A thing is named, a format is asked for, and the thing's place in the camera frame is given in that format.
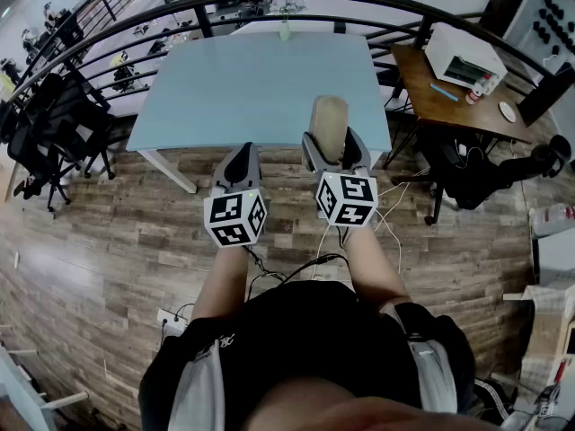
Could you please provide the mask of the light blue table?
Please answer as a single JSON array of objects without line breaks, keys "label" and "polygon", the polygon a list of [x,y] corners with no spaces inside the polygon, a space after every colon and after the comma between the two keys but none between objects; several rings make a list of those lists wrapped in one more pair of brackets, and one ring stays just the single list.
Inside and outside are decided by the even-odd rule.
[{"label": "light blue table", "polygon": [[171,48],[132,128],[127,149],[159,151],[300,146],[314,100],[342,98],[367,150],[391,151],[383,97],[367,42],[357,35],[274,32],[207,38]]}]

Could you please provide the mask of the black metal railing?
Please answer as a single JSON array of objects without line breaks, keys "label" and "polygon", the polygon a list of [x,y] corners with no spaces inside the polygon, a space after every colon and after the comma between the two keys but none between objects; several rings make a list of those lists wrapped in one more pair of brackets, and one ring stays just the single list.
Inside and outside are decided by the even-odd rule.
[{"label": "black metal railing", "polygon": [[[93,45],[116,36],[123,31],[128,31],[139,25],[149,23],[165,16],[174,16],[177,13],[192,10],[197,18],[196,23],[180,27],[172,31],[173,34],[201,31],[203,37],[213,37],[214,28],[224,25],[254,23],[265,21],[280,21],[282,15],[270,13],[262,16],[232,17],[230,19],[219,19],[212,21],[208,18],[207,8],[211,4],[229,3],[229,2],[254,2],[257,0],[181,0],[173,1],[159,7],[136,14],[124,21],[116,22],[109,28],[106,28],[94,36],[76,43],[72,48],[63,51],[58,57],[47,63],[38,71],[28,69],[18,88],[8,98],[10,103],[15,103],[18,107],[24,104],[24,101],[31,97],[32,89],[49,73],[69,73],[77,71],[78,67],[73,60],[78,54],[85,52]],[[456,29],[465,31],[476,38],[483,40],[493,47],[506,52],[509,56],[516,58],[518,61],[534,68],[543,79],[539,84],[535,84],[531,92],[527,93],[524,100],[519,104],[519,110],[523,117],[529,123],[535,122],[548,109],[550,109],[561,96],[573,85],[575,85],[575,69],[572,67],[564,68],[556,74],[551,74],[543,65],[517,48],[512,47],[507,41],[501,39],[490,31],[485,30],[482,26],[474,23],[478,18],[478,13],[451,14],[442,11],[436,7],[418,3],[413,0],[341,0],[351,1],[363,5],[371,5],[381,8],[392,8],[401,10],[406,13],[416,14],[420,17],[417,22],[409,22],[403,25],[380,22],[375,18],[363,14],[359,18],[338,16],[335,14],[319,14],[298,12],[289,15],[289,21],[305,22],[329,22],[336,33],[343,33],[348,25],[359,25],[370,28],[371,32],[365,35],[365,40],[369,48],[375,51],[372,56],[374,67],[378,68],[378,82],[381,85],[390,86],[399,76],[399,69],[389,63],[381,62],[384,57],[391,52],[392,46],[399,41],[412,41],[415,48],[422,48],[430,40],[433,34],[433,26],[444,22]]]}]

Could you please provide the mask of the white toaster oven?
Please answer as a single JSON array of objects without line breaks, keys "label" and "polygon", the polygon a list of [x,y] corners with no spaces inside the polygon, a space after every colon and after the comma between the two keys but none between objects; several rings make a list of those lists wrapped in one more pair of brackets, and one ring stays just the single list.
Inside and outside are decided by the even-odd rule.
[{"label": "white toaster oven", "polygon": [[506,76],[495,49],[486,41],[439,22],[424,49],[438,80],[475,89],[490,95]]}]

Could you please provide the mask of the beige oblong object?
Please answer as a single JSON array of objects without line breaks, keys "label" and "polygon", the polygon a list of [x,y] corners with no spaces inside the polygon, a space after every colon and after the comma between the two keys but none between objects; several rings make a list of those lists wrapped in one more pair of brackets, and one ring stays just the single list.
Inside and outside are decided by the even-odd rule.
[{"label": "beige oblong object", "polygon": [[321,95],[314,100],[309,134],[328,163],[339,163],[344,155],[349,106],[342,98]]}]

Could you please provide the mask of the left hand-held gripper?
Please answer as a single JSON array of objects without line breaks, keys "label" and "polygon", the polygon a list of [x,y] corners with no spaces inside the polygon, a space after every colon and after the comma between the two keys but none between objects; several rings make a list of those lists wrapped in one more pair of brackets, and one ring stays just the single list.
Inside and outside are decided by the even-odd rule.
[{"label": "left hand-held gripper", "polygon": [[210,196],[204,199],[204,226],[219,248],[254,245],[267,214],[257,146],[234,147],[215,170]]}]

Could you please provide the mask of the group of black wall-mounted items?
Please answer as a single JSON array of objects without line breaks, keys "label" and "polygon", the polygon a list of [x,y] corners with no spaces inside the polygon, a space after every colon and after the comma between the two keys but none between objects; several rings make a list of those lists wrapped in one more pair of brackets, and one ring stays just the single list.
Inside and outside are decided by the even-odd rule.
[{"label": "group of black wall-mounted items", "polygon": [[543,45],[551,49],[551,57],[575,56],[575,21],[567,18],[564,9],[554,0],[543,0],[536,15],[532,30]]}]

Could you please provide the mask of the dark wooden side table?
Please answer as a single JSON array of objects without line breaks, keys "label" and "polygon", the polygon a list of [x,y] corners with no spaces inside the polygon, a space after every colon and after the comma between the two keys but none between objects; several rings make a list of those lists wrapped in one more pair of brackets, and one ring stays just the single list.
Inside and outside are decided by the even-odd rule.
[{"label": "dark wooden side table", "polygon": [[[399,70],[400,79],[408,93],[416,121],[407,136],[399,145],[392,146],[384,166],[388,166],[396,156],[415,137],[416,131],[427,125],[441,125],[462,128],[484,136],[483,142],[489,144],[493,138],[517,141],[525,144],[533,142],[533,137],[519,113],[512,90],[505,84],[498,85],[494,92],[483,97],[474,105],[465,100],[466,89],[439,81],[432,73],[424,52],[414,47],[395,44],[392,54]],[[458,102],[432,90],[429,83],[453,93]],[[517,121],[510,123],[501,115],[499,102],[508,103],[515,111]]]}]

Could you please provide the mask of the white frame table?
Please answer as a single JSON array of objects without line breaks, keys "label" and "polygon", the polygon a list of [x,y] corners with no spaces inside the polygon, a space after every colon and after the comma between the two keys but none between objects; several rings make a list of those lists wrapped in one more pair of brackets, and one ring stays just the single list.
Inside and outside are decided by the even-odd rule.
[{"label": "white frame table", "polygon": [[12,332],[11,325],[0,323],[0,399],[7,398],[32,431],[58,431],[56,413],[66,406],[88,400],[89,394],[80,391],[57,400],[45,400],[18,363],[19,357],[38,356],[39,351],[36,348],[6,348],[3,335]]}]

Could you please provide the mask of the white flowers in vase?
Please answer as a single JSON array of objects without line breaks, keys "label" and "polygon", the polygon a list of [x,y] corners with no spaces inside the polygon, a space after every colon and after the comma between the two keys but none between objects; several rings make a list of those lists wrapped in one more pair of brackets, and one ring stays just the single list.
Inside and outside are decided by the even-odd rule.
[{"label": "white flowers in vase", "polygon": [[270,11],[281,17],[279,26],[279,36],[281,40],[287,41],[290,38],[289,17],[299,14],[305,9],[305,0],[271,0]]}]

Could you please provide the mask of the red label plastic bottle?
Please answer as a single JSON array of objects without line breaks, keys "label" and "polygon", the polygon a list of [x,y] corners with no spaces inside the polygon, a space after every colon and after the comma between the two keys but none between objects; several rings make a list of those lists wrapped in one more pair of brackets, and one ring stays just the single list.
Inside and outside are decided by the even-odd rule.
[{"label": "red label plastic bottle", "polygon": [[482,97],[490,79],[491,75],[485,74],[474,83],[474,85],[465,95],[465,100],[468,104],[474,105]]}]

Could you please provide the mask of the black swivel chair with headrest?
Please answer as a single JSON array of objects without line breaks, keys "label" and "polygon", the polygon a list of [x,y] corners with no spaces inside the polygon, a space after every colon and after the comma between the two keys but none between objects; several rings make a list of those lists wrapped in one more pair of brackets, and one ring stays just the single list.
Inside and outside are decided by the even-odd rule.
[{"label": "black swivel chair with headrest", "polygon": [[538,176],[553,178],[571,158],[571,146],[563,136],[533,148],[531,154],[507,159],[499,164],[489,160],[471,131],[449,127],[427,127],[416,132],[416,146],[428,163],[425,174],[396,176],[393,185],[404,182],[436,184],[435,207],[425,217],[428,225],[438,221],[442,197],[448,195],[465,210],[476,209],[492,193],[510,188],[513,183]]}]

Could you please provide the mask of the person's black shirt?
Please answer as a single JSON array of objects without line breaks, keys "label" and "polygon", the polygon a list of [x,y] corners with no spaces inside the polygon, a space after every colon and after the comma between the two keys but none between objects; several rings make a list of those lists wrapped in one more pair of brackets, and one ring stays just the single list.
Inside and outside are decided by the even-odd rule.
[{"label": "person's black shirt", "polygon": [[192,321],[165,339],[139,390],[143,431],[240,431],[275,386],[315,377],[357,397],[466,411],[475,362],[447,316],[416,303],[370,309],[339,282],[301,281],[239,313]]}]

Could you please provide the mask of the black mesh office chair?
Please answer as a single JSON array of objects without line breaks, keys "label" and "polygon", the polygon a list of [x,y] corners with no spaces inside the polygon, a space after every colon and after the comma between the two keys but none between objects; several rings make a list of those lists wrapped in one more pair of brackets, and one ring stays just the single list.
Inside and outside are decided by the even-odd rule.
[{"label": "black mesh office chair", "polygon": [[78,72],[47,74],[26,101],[24,113],[32,132],[42,142],[55,145],[68,159],[84,162],[84,176],[101,157],[109,179],[115,178],[107,155],[116,117],[100,92]]},{"label": "black mesh office chair", "polygon": [[43,187],[48,184],[50,190],[47,210],[54,214],[55,209],[51,204],[56,190],[66,205],[71,203],[71,199],[65,194],[60,181],[75,169],[76,165],[70,163],[65,169],[62,169],[66,157],[55,146],[50,146],[46,154],[41,152],[36,140],[31,135],[30,128],[30,125],[19,126],[7,144],[8,156],[28,171],[28,176],[13,190],[13,196],[22,195],[24,200],[37,197],[41,194]]}]

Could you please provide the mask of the cardboard box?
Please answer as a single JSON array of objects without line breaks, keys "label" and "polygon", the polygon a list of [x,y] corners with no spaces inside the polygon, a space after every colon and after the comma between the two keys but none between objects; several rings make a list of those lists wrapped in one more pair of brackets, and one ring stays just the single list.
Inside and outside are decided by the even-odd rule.
[{"label": "cardboard box", "polygon": [[569,363],[565,353],[568,329],[575,322],[575,281],[557,280],[548,286],[527,286],[521,293],[503,295],[505,301],[534,306],[533,325],[521,361],[519,389],[537,393],[559,382]]}]

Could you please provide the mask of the person's left forearm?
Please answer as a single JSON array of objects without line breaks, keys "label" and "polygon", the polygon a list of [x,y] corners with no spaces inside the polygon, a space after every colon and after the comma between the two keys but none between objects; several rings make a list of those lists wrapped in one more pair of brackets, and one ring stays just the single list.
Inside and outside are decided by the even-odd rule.
[{"label": "person's left forearm", "polygon": [[193,305],[190,320],[224,317],[244,304],[249,254],[244,247],[219,249]]}]

